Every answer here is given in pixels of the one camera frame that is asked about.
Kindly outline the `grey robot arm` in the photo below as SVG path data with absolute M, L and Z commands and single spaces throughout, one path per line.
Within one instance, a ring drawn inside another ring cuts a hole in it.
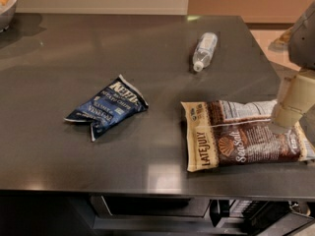
M 277 134 L 291 129 L 315 104 L 315 2 L 292 27 L 288 58 L 300 70 L 279 89 L 270 123 Z

